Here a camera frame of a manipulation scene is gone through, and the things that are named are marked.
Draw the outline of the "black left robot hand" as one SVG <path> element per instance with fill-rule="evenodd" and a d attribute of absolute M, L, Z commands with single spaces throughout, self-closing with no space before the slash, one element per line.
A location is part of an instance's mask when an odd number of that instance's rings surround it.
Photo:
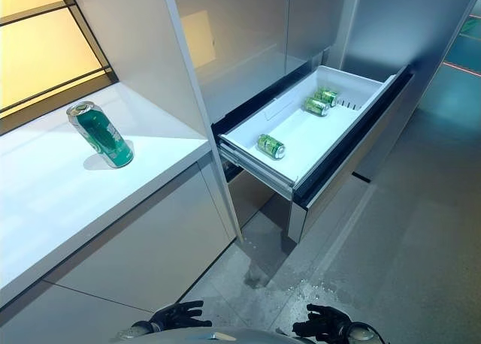
<path fill-rule="evenodd" d="M 191 327 L 212 327 L 212 321 L 198 319 L 202 315 L 203 300 L 173 303 L 153 314 L 149 323 L 160 331 Z"/>

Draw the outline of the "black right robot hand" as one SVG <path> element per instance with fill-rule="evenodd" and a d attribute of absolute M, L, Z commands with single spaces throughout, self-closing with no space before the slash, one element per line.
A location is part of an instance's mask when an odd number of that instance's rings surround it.
<path fill-rule="evenodd" d="M 307 321 L 295 322 L 292 331 L 300 337 L 315 337 L 326 343 L 348 343 L 346 330 L 352 323 L 350 317 L 332 306 L 306 305 Z"/>

